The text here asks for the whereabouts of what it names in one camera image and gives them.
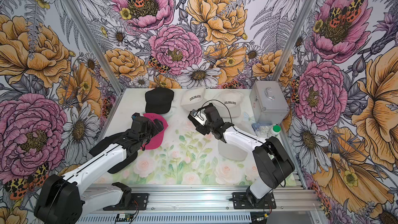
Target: flower bud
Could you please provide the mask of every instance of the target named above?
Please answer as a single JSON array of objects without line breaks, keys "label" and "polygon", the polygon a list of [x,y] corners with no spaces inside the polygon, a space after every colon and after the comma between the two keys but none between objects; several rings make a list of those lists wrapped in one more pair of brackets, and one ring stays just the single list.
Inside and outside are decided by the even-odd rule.
[{"label": "flower bud", "polygon": [[352,65],[352,75],[357,77],[359,73],[363,72],[366,68],[365,59],[361,55]]}]

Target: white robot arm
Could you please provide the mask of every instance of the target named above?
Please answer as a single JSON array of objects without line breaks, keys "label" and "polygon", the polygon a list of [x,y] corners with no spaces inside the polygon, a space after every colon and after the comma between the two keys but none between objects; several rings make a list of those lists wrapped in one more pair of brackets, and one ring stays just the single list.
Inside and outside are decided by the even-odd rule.
[{"label": "white robot arm", "polygon": [[295,169],[292,160],[276,137],[260,138],[236,128],[232,123],[224,122],[211,103],[192,110],[188,118],[203,135],[211,132],[216,139],[253,153],[261,180],[256,180],[246,190],[246,196],[254,208],[259,207],[265,195],[275,189]]}]

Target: yellow flower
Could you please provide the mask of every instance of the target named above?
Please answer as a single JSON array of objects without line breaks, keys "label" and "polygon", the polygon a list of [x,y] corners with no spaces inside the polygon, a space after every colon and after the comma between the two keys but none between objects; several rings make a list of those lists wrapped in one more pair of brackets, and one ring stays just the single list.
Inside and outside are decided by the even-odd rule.
[{"label": "yellow flower", "polygon": [[238,70],[243,71],[243,60],[249,60],[249,56],[246,54],[246,47],[238,48],[235,45],[231,45],[228,48],[226,44],[222,43],[207,46],[203,54],[207,59],[215,60],[213,68],[221,68],[221,74],[217,75],[219,77],[218,84],[233,80],[239,74]]},{"label": "yellow flower", "polygon": [[89,91],[89,90],[90,90],[90,85],[88,84],[87,81],[84,81],[84,82],[80,83],[80,87],[81,87],[84,91]]},{"label": "yellow flower", "polygon": [[207,29],[206,41],[231,45],[244,34],[247,10],[243,4],[234,7],[229,13],[221,11],[236,0],[189,0],[186,11],[195,19],[194,24],[202,24]]},{"label": "yellow flower", "polygon": [[120,15],[122,16],[122,18],[124,20],[131,19],[131,14],[130,14],[129,8],[122,8],[122,10],[120,11]]},{"label": "yellow flower", "polygon": [[[267,76],[272,75],[275,72],[275,68],[281,58],[282,50],[278,50],[275,53],[269,52],[267,54],[263,54],[259,60],[260,63],[254,64],[253,75],[259,76],[261,80],[265,79]],[[289,84],[289,80],[293,77],[293,56],[290,55],[287,63],[283,67],[281,77],[279,77],[279,81],[284,87],[287,87]]]},{"label": "yellow flower", "polygon": [[321,30],[321,27],[323,25],[322,19],[319,19],[318,21],[315,22],[314,27],[312,28],[314,32],[318,33],[319,30]]},{"label": "yellow flower", "polygon": [[[105,58],[117,78],[123,75],[130,79],[134,79],[136,76],[145,75],[148,72],[144,60],[135,56],[128,50],[119,48],[107,50],[105,52]],[[99,72],[102,77],[107,78],[102,68]]]},{"label": "yellow flower", "polygon": [[73,70],[73,76],[62,77],[57,88],[58,103],[60,105],[75,105],[80,111],[83,103],[87,101],[91,104],[91,110],[97,116],[101,115],[101,93],[99,83],[90,75],[84,63],[80,63],[79,68]]},{"label": "yellow flower", "polygon": [[108,37],[108,33],[106,32],[106,29],[104,26],[101,26],[101,32],[104,36]]},{"label": "yellow flower", "polygon": [[30,59],[27,26],[31,24],[24,17],[11,20],[0,14],[0,75],[12,75],[10,84],[20,81],[24,73],[35,75],[49,88],[70,73],[69,50],[51,27],[40,24],[38,44]]},{"label": "yellow flower", "polygon": [[155,82],[149,81],[149,88],[165,87],[165,88],[181,88],[180,84],[173,78],[159,75],[159,78],[154,78]]},{"label": "yellow flower", "polygon": [[[375,218],[382,212],[381,204],[392,202],[394,195],[376,179],[379,174],[374,167],[365,163],[369,155],[365,144],[347,127],[333,127],[329,143],[326,156],[331,161],[331,168],[326,172],[320,167],[321,172],[312,175],[314,180],[326,196],[340,204],[349,199],[347,209],[351,212],[362,209],[367,202],[374,202],[375,209],[370,216]],[[380,171],[380,176],[383,179],[387,177],[383,171]]]},{"label": "yellow flower", "polygon": [[344,172],[343,180],[350,187],[358,187],[358,177],[354,172],[346,170]]},{"label": "yellow flower", "polygon": [[35,0],[41,8],[50,9],[50,5],[44,0]]},{"label": "yellow flower", "polygon": [[390,171],[398,164],[398,47],[393,47],[366,65],[366,85],[359,89],[368,97],[366,108],[352,116],[357,133],[365,139],[372,161]]}]

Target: black cloth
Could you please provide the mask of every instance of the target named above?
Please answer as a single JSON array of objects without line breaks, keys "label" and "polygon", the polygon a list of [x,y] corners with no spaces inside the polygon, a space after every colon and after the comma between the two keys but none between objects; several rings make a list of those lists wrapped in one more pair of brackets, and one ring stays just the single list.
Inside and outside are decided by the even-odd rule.
[{"label": "black cloth", "polygon": [[147,105],[145,112],[163,114],[170,111],[172,100],[174,98],[173,90],[164,87],[158,87],[145,93]]}]

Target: pink peony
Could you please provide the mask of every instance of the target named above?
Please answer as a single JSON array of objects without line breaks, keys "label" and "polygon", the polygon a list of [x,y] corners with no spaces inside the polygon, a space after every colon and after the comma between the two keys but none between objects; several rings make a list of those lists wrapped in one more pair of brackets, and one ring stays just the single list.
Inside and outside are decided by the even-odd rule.
[{"label": "pink peony", "polygon": [[311,61],[300,76],[299,102],[295,105],[298,117],[305,116],[319,130],[327,130],[337,122],[347,104],[343,88],[343,74],[331,62]]},{"label": "pink peony", "polygon": [[182,69],[199,64],[202,58],[202,47],[196,35],[176,25],[161,28],[148,42],[152,56],[162,65],[170,67],[172,75],[182,74]]},{"label": "pink peony", "polygon": [[0,103],[0,180],[27,178],[41,165],[57,167],[67,115],[43,95],[27,93]]},{"label": "pink peony", "polygon": [[353,0],[326,0],[315,17],[315,25],[312,36],[306,42],[314,54],[319,54],[325,60],[333,60],[336,63],[345,62],[366,41],[370,31],[365,31],[368,26],[372,8],[366,9],[368,0],[364,0],[360,7],[361,13],[353,22],[341,21],[336,28],[330,26],[331,8],[344,9]]},{"label": "pink peony", "polygon": [[138,8],[128,0],[112,0],[113,10],[121,13],[120,20],[126,31],[132,35],[156,30],[169,24],[174,17],[174,0],[146,0]]}]

